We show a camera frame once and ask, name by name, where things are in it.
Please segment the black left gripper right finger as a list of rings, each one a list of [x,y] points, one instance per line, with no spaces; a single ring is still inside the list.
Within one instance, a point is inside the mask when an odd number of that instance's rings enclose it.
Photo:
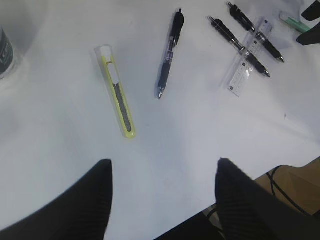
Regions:
[[[276,199],[227,158],[217,162],[217,214],[227,240],[318,240],[320,222]]]

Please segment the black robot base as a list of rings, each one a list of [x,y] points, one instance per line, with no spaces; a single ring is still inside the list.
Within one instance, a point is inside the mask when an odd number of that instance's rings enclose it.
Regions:
[[[157,240],[224,240],[217,205],[199,212],[175,228],[156,238]]]

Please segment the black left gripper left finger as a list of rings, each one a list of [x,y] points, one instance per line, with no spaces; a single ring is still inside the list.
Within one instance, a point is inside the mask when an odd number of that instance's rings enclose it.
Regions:
[[[1,230],[2,240],[102,240],[113,202],[113,166],[100,160],[55,200]]]

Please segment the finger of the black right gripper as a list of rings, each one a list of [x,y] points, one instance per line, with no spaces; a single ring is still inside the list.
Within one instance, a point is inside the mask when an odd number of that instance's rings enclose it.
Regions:
[[[320,44],[320,24],[301,34],[296,41],[303,46]]]
[[[311,22],[320,18],[320,1],[315,0],[302,14],[301,16]]]

